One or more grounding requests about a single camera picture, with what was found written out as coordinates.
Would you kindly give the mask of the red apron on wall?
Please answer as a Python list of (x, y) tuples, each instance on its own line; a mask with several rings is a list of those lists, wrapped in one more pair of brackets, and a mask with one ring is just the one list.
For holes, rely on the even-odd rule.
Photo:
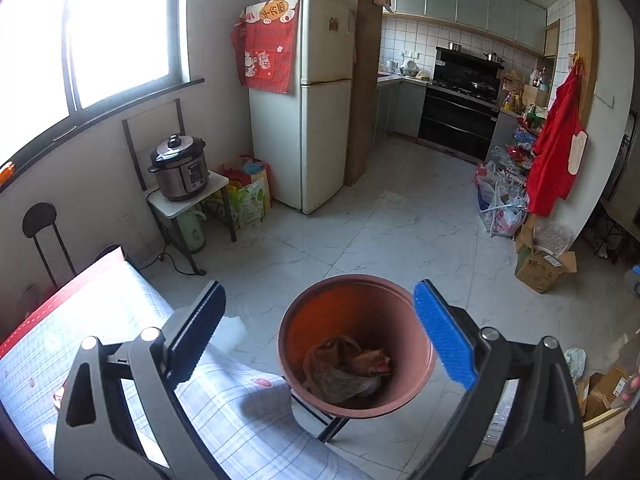
[(533, 146), (534, 161), (526, 179), (528, 212), (546, 218), (558, 198), (566, 200), (576, 176), (568, 171), (572, 140), (582, 131), (579, 120), (582, 59), (577, 58), (556, 98)]

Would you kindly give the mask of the green electric kettle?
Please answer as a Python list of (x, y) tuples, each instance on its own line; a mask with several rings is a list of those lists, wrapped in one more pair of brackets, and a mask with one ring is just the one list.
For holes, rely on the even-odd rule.
[(203, 222), (206, 215), (203, 211), (196, 208), (186, 210), (177, 217), (180, 232), (186, 242), (186, 247), (194, 254), (202, 250), (206, 244), (206, 238), (203, 231)]

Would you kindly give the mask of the terracotta plastic trash bin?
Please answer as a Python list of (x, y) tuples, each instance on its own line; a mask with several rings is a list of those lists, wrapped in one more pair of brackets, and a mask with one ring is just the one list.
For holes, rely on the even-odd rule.
[(410, 292), (364, 274), (325, 278), (301, 292), (283, 315), (277, 349), (296, 396), (346, 419), (399, 410), (436, 364)]

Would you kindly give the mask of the blue plaid tablecloth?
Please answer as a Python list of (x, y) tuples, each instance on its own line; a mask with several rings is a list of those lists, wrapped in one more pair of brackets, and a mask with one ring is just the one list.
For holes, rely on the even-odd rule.
[(212, 340), (169, 388), (175, 310), (114, 249), (25, 318), (1, 346), (2, 477), (362, 477), (296, 422), (282, 377)]

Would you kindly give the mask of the brown paper bag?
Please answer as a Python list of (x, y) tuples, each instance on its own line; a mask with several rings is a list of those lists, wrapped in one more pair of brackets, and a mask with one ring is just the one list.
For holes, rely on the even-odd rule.
[(355, 339), (336, 336), (307, 351), (303, 387), (323, 402), (338, 405), (375, 393), (391, 372), (384, 349), (364, 350)]

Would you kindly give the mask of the open cardboard box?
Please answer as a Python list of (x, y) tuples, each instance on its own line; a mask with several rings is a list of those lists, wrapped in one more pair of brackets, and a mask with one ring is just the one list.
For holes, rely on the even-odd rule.
[(559, 224), (530, 214), (514, 240), (515, 277), (544, 294), (564, 274), (576, 274), (577, 258), (568, 250), (570, 237)]

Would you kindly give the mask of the green and red shopping bags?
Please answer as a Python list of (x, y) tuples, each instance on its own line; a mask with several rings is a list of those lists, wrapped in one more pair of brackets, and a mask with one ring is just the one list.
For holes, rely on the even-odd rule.
[(224, 162), (218, 172), (229, 179), (226, 190), (234, 228), (239, 230), (264, 220), (272, 205), (269, 165), (243, 154)]

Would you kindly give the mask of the black stove and oven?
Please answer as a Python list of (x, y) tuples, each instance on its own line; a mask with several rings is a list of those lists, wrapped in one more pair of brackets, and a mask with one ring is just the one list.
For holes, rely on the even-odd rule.
[(497, 125), (502, 73), (500, 63), (438, 47), (418, 138), (462, 157), (483, 160)]

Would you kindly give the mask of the upper kitchen cabinets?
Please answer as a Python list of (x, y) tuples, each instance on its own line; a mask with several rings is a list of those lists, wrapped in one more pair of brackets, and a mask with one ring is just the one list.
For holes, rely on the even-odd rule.
[(486, 32), (512, 44), (544, 52), (547, 11), (526, 0), (390, 0), (399, 15), (427, 18)]

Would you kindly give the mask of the white refrigerator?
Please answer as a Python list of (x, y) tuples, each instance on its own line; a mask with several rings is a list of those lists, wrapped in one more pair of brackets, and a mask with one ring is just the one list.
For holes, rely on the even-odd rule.
[(288, 93), (248, 88), (254, 155), (271, 195), (304, 214), (342, 187), (355, 25), (342, 0), (299, 0)]

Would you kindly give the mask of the window with dark frame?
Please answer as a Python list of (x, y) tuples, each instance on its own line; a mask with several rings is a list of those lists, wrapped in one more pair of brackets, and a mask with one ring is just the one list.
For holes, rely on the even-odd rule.
[(1, 0), (4, 188), (102, 120), (191, 84), (186, 0)]

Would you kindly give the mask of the black round stool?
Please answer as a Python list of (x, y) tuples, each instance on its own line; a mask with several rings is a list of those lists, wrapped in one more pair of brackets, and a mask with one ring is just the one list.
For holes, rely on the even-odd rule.
[(58, 252), (66, 262), (70, 275), (73, 278), (77, 275), (73, 260), (70, 258), (70, 253), (58, 229), (58, 211), (53, 204), (40, 202), (30, 206), (22, 220), (22, 232), (24, 237), (34, 243), (39, 259), (54, 290), (61, 288), (61, 282), (54, 275), (50, 259), (47, 256), (48, 246), (44, 242), (49, 244), (55, 242), (58, 245)]

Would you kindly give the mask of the small white side table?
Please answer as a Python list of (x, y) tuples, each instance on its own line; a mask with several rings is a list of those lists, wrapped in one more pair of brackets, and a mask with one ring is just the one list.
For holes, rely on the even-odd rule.
[(209, 171), (208, 180), (198, 195), (172, 202), (160, 192), (159, 188), (144, 193), (146, 204), (156, 222), (160, 235), (166, 246), (174, 246), (183, 255), (191, 267), (191, 272), (181, 272), (184, 275), (203, 276), (206, 274), (193, 258), (205, 245), (204, 234), (200, 232), (202, 222), (207, 219), (200, 209), (201, 202), (213, 197), (216, 193), (222, 199), (222, 215), (219, 221), (229, 231), (230, 240), (236, 242), (234, 220), (231, 211), (231, 200), (228, 186), (230, 180), (222, 174)]

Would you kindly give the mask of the electric pressure cooker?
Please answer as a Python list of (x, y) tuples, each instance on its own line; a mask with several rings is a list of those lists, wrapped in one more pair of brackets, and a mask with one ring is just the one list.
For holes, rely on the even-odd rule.
[(160, 192), (171, 202), (182, 202), (202, 192), (208, 181), (204, 148), (196, 136), (172, 134), (150, 156), (149, 173), (154, 174)]

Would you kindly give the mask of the white bags of groceries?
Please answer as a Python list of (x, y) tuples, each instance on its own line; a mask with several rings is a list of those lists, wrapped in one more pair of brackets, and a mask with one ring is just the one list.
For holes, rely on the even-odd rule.
[(494, 162), (476, 166), (478, 218), (489, 236), (512, 237), (527, 216), (524, 181)]

